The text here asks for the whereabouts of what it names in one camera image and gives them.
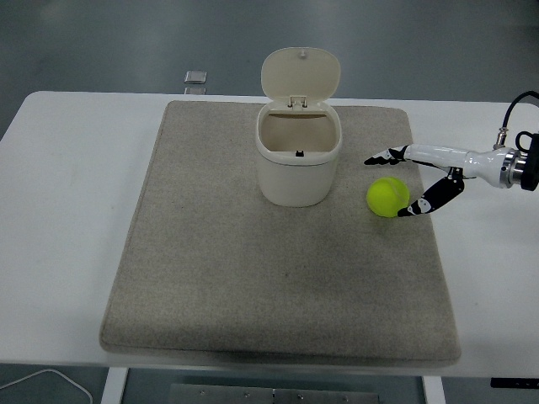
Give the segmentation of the white and black hand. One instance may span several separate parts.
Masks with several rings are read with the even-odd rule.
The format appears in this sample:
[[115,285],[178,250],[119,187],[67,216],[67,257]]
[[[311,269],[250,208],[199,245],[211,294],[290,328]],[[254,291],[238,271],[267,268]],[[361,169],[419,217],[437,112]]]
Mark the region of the white and black hand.
[[508,188],[510,183],[510,150],[476,152],[462,149],[410,144],[388,148],[367,158],[365,165],[396,165],[412,161],[420,165],[436,167],[446,176],[425,190],[411,205],[398,211],[399,217],[425,215],[448,204],[461,194],[465,181],[481,178],[495,188]]

